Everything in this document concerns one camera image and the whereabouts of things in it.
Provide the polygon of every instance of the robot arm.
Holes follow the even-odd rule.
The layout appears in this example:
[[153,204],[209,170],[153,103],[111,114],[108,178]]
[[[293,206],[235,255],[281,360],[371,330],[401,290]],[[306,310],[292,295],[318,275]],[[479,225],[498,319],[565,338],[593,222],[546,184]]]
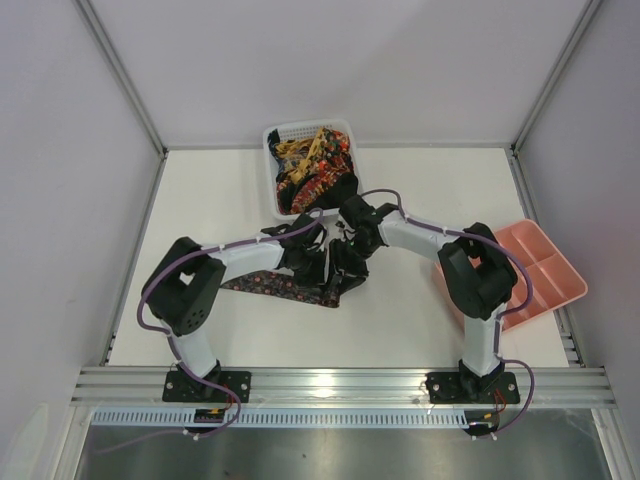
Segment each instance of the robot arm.
[[[439,261],[451,299],[465,314],[461,371],[468,373],[469,381],[475,378],[478,383],[479,379],[487,380],[502,372],[504,366],[498,357],[500,314],[506,309],[517,281],[505,255],[480,242],[442,233],[446,229],[441,227],[432,230],[418,227],[409,223],[395,205],[374,209],[359,196],[345,202],[340,214],[354,234],[350,241],[332,245],[331,252],[337,252],[334,271],[344,275],[345,271],[362,270],[361,263],[381,246],[403,248],[433,262]],[[483,224],[476,223],[466,232],[496,241]],[[469,257],[476,259],[475,265]],[[469,393],[479,388],[480,385],[469,386]]]
[[[255,243],[247,241],[244,246],[222,248],[216,253],[193,258],[164,278],[149,295],[147,303],[152,313],[171,330],[178,354],[185,364],[199,377],[217,383],[220,363],[200,327],[209,316],[223,282],[258,270],[289,268],[299,285],[337,287],[345,292],[368,276],[366,260],[378,248],[390,246],[439,261],[451,299],[465,314],[465,346],[459,375],[447,388],[440,388],[442,382],[437,377],[433,377],[436,380],[428,378],[426,385],[432,402],[464,403],[461,399],[475,402],[485,395],[493,402],[491,386],[497,388],[497,382],[507,375],[497,355],[500,313],[505,310],[517,281],[506,256],[482,242],[442,233],[438,228],[420,228],[408,222],[397,206],[385,204],[374,209],[358,195],[343,204],[340,215],[353,233],[349,239],[330,242],[326,280],[326,252],[315,243],[321,234],[326,235],[321,225],[278,243],[260,242],[266,235],[293,232],[309,225],[313,220],[308,215],[300,215],[292,225],[263,230],[265,235],[257,237]],[[485,225],[474,224],[465,232],[495,242]],[[167,265],[201,249],[186,237],[176,241],[144,290]]]

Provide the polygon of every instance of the white wall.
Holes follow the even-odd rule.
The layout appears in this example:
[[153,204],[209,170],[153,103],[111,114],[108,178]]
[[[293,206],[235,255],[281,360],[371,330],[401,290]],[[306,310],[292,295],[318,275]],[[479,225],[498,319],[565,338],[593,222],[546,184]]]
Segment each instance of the white wall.
[[509,143],[585,0],[94,3],[175,147],[336,116],[361,143]]
[[72,2],[0,2],[0,52],[0,459],[48,403],[39,479],[102,352],[158,159]]
[[640,455],[640,2],[605,2],[525,145],[541,222],[589,283],[573,307]]

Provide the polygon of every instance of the plastic basket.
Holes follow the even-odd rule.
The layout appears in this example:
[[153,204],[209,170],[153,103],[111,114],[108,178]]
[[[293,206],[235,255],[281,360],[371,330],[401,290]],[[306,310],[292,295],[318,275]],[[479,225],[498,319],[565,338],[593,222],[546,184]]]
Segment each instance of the plastic basket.
[[[315,137],[318,132],[318,128],[325,127],[330,128],[332,130],[338,130],[342,133],[346,133],[349,136],[350,140],[350,153],[351,153],[351,161],[353,162],[353,170],[358,177],[358,192],[362,193],[362,176],[358,170],[358,159],[357,159],[357,149],[356,142],[353,138],[353,132],[351,131],[351,127],[345,120],[333,119],[333,120],[309,120],[306,122],[294,122],[294,123],[285,123],[283,125],[277,125],[275,127],[269,127],[264,131],[262,135],[262,145],[264,148],[264,162],[265,162],[265,178],[267,183],[267,193],[269,195],[269,205],[271,207],[271,213],[278,220],[282,220],[284,222],[290,222],[295,220],[298,215],[288,215],[286,213],[280,212],[278,208],[278,199],[276,197],[276,175],[278,174],[278,163],[276,159],[273,158],[271,152],[269,151],[269,142],[267,141],[267,137],[269,134],[277,129],[278,134],[280,135],[280,140],[302,140],[304,138]],[[324,216],[335,216],[338,215],[338,209],[332,208],[330,210],[324,210]]]

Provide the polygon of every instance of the cloth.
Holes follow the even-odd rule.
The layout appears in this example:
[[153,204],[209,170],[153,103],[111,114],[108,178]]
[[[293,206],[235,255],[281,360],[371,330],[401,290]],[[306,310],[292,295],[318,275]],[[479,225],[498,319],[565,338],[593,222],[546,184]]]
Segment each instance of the cloth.
[[337,289],[302,288],[293,283],[293,277],[283,273],[254,272],[229,280],[221,288],[237,292],[259,293],[297,302],[338,308],[340,294]]
[[282,213],[338,208],[357,193],[358,178],[346,134],[321,127],[313,139],[280,142],[274,130],[268,143],[278,162],[276,196]]

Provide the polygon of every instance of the black mounting bracket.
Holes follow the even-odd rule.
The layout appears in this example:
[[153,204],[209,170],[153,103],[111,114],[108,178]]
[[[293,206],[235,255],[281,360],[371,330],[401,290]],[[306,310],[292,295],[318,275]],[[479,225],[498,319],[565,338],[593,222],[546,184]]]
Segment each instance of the black mounting bracket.
[[[225,371],[218,366],[204,379],[228,388],[238,395],[242,403],[249,401],[251,372]],[[220,390],[197,382],[178,366],[176,370],[167,373],[162,392],[162,401],[168,403],[227,404],[231,399]]]
[[425,381],[430,402],[434,405],[520,403],[516,376],[512,372],[497,372],[482,383],[479,388],[469,391],[464,372],[430,372]]

